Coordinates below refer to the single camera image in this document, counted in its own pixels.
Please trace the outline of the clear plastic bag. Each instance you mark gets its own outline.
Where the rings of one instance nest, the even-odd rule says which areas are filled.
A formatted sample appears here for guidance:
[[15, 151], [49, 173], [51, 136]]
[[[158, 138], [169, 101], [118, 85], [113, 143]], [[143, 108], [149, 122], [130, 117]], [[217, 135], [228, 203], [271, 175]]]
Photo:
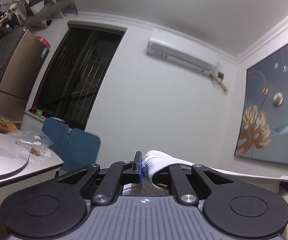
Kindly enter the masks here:
[[53, 145], [53, 142], [42, 130], [26, 130], [15, 140], [15, 143], [27, 149], [28, 152], [33, 155], [43, 158], [51, 157], [51, 150], [49, 147]]

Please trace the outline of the gold refrigerator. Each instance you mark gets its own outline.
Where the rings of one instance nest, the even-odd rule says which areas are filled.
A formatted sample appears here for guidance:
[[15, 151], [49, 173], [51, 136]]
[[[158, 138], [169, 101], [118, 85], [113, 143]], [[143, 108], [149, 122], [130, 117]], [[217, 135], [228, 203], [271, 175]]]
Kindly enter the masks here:
[[37, 75], [48, 53], [30, 31], [7, 33], [0, 40], [0, 115], [23, 119]]

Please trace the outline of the white table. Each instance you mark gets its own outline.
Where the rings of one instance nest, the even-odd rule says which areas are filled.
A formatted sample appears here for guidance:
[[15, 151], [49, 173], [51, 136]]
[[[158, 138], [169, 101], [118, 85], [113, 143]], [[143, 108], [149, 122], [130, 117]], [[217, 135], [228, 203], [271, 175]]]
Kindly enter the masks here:
[[49, 148], [35, 155], [17, 144], [17, 133], [0, 133], [0, 205], [10, 194], [55, 178], [64, 164]]

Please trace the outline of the blue chair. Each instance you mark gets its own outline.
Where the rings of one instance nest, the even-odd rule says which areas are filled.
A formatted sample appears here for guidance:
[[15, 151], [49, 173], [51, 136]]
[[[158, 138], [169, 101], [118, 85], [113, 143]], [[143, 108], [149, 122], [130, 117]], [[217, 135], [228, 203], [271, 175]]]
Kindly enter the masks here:
[[42, 131], [52, 142], [49, 148], [64, 161], [64, 171], [71, 172], [96, 162], [100, 137], [81, 129], [71, 129], [56, 118], [47, 118]]

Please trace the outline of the white garment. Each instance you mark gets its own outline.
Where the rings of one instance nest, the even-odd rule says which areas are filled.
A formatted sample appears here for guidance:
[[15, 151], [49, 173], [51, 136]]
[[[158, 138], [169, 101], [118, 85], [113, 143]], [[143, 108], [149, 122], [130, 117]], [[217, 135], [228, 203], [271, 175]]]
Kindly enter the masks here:
[[[122, 194], [124, 196], [166, 196], [168, 190], [157, 186], [152, 182], [153, 176], [162, 171], [163, 168], [167, 168], [170, 165], [179, 164], [182, 167], [191, 167], [194, 163], [182, 159], [172, 157], [157, 150], [148, 151], [143, 157], [142, 161], [142, 182], [140, 184], [130, 183], [124, 185]], [[251, 174], [237, 173], [227, 170], [215, 169], [217, 172], [232, 176], [233, 178], [240, 179], [252, 185], [256, 185], [263, 189], [267, 189], [274, 192], [281, 197], [288, 195], [286, 190], [281, 190], [279, 184], [281, 182], [288, 183], [288, 176], [265, 177], [255, 176]]]

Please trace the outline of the leaf wall painting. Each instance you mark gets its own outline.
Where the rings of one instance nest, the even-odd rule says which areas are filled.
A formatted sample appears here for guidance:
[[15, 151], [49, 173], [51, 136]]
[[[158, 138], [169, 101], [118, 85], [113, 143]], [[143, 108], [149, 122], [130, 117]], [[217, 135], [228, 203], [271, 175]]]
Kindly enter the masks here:
[[246, 71], [235, 156], [288, 165], [288, 44]]

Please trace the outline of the white air conditioner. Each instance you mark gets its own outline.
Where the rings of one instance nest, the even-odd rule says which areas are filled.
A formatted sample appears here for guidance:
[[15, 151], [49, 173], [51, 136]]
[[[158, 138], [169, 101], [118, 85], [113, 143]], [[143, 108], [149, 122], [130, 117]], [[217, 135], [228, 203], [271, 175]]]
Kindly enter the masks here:
[[177, 35], [154, 29], [147, 46], [147, 54], [209, 75], [218, 63], [218, 53]]

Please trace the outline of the dark window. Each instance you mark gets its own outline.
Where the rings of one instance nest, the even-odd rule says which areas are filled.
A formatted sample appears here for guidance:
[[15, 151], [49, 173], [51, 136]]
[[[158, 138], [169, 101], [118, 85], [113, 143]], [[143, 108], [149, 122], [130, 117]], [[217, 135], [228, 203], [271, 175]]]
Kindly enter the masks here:
[[32, 109], [85, 129], [98, 91], [126, 29], [68, 22], [41, 79]]

